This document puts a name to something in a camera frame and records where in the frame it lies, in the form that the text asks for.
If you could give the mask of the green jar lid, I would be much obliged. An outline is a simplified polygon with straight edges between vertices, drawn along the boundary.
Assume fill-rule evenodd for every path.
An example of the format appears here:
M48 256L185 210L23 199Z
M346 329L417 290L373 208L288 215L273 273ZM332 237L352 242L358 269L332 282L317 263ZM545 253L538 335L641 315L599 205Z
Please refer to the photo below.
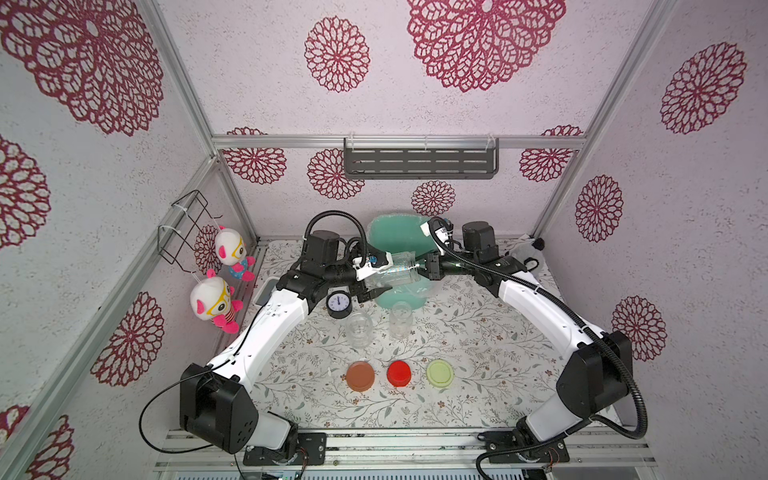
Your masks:
M452 365L443 359L432 360L427 365L425 372L428 383L435 388L447 388L454 380Z

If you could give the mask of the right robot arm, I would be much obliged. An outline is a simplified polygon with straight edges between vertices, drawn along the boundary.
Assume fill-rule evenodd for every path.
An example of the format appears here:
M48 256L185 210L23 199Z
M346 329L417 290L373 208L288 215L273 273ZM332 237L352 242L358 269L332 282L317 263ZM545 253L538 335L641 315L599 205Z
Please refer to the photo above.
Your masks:
M527 261L501 254L493 228L484 221L463 227L456 248L451 224L433 217L422 224L433 241L420 256L419 272L430 280L468 275L494 298L511 306L536 327L566 364L554 394L512 431L520 452L532 451L601 423L630 439L648 429L648 412L632 372L632 344L619 332L588 322L544 288Z

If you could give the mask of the dark grey wall shelf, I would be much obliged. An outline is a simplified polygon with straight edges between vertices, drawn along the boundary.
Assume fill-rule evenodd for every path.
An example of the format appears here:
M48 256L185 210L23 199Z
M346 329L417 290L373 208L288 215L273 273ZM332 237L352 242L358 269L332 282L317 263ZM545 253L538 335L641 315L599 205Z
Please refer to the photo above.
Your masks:
M343 170L351 180L490 180L499 171L499 149L357 147L343 143Z

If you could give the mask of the red lid peanut jar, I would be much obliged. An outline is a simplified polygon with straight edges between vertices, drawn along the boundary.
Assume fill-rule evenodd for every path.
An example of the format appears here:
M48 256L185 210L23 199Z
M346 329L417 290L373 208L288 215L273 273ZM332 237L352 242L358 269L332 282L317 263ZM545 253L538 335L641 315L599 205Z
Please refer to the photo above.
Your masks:
M389 310L389 333L395 339L405 339L413 326L413 309L406 301L396 302Z

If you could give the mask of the green lid peanut jar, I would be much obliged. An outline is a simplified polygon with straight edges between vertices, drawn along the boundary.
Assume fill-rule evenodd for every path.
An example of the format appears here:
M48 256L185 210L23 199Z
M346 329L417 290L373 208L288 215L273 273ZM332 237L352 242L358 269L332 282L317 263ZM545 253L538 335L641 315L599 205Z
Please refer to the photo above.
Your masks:
M369 289L390 287L403 289L414 295L426 294L430 282L418 272L414 252L399 252L392 255L392 265L365 280Z

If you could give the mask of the green trash bin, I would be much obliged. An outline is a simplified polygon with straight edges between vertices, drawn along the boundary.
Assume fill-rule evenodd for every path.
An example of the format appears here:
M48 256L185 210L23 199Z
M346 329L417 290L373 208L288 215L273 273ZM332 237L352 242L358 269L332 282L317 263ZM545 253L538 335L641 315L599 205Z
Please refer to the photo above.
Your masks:
M431 251L434 242L425 236L421 225L426 217L410 214L391 214L376 217L368 228L368 240L376 248L392 254L412 252L416 256ZM425 306L428 300L440 290L439 282L420 277L418 281L397 286L375 299L376 304L391 309L399 302L405 302L413 310Z

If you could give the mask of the brown jar lid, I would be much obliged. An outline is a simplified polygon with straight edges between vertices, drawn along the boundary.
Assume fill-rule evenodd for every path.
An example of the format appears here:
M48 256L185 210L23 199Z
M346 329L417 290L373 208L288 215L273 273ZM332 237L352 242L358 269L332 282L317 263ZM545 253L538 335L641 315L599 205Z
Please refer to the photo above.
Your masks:
M349 365L345 380L351 390L365 392L375 383L375 370L368 362L356 361Z

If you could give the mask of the grey husky plush toy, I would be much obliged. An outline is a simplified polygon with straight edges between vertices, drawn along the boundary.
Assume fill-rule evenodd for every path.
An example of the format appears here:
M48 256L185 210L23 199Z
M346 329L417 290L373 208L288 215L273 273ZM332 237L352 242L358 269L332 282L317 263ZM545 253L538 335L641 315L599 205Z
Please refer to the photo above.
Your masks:
M545 249L546 243L542 238L527 238L521 244L521 247L526 251L538 251L542 252Z

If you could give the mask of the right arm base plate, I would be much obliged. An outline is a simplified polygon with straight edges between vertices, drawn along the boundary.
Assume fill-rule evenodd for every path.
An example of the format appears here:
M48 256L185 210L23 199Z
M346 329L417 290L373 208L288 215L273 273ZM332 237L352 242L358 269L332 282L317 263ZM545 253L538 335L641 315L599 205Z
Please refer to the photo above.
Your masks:
M477 439L490 454L488 461L491 464L558 464L570 461L562 438L539 441L513 429L481 432Z

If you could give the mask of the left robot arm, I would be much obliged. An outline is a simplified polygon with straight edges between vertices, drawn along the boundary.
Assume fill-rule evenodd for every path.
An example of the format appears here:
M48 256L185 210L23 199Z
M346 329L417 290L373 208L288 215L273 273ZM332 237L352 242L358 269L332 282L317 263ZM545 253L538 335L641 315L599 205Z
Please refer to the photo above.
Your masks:
M251 324L207 365L191 364L179 384L179 423L183 430L229 453L248 446L293 456L297 427L257 410L251 392L257 376L288 334L333 288L363 286L394 265L389 252L360 239L339 258L337 234L309 234L299 258L283 274Z

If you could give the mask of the glass peanut jar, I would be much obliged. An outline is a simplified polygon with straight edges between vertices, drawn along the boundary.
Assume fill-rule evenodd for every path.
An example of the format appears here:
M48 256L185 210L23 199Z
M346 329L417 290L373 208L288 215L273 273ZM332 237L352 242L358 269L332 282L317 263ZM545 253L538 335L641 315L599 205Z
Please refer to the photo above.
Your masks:
M374 338L372 318L365 312L351 313L345 322L345 334L353 348L366 348Z

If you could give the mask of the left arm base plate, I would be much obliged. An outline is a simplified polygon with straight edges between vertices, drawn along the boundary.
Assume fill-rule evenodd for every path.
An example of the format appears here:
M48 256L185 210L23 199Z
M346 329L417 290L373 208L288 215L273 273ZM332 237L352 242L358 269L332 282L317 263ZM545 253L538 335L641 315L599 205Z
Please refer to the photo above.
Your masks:
M253 467L318 466L325 463L328 436L325 433L302 433L290 436L279 450L265 447L246 448L243 464Z

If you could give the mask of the red jar lid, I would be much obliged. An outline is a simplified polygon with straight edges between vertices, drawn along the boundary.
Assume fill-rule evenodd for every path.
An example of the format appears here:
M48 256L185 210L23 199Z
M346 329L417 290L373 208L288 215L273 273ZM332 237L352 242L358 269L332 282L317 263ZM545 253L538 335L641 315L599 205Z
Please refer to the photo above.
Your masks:
M396 388L407 386L412 380L410 366L402 360L392 362L387 369L387 380Z

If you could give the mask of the plush toy red striped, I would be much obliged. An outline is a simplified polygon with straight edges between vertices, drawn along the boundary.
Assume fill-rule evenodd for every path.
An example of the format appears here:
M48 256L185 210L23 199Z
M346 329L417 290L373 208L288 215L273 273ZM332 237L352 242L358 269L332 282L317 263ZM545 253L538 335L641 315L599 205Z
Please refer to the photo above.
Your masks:
M233 287L209 269L205 278L192 289L190 305L198 319L211 321L227 334L236 334L240 330L236 314L244 305L242 301L233 299L234 293Z

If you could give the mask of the plush toy blue dotted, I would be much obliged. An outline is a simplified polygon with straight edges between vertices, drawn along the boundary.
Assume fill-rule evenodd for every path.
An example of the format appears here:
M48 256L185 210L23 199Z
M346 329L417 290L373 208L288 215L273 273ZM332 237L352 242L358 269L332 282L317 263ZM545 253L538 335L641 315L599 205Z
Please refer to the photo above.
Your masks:
M244 237L237 230L221 227L214 240L214 250L233 278L244 282L255 280L251 271L255 258L248 254Z

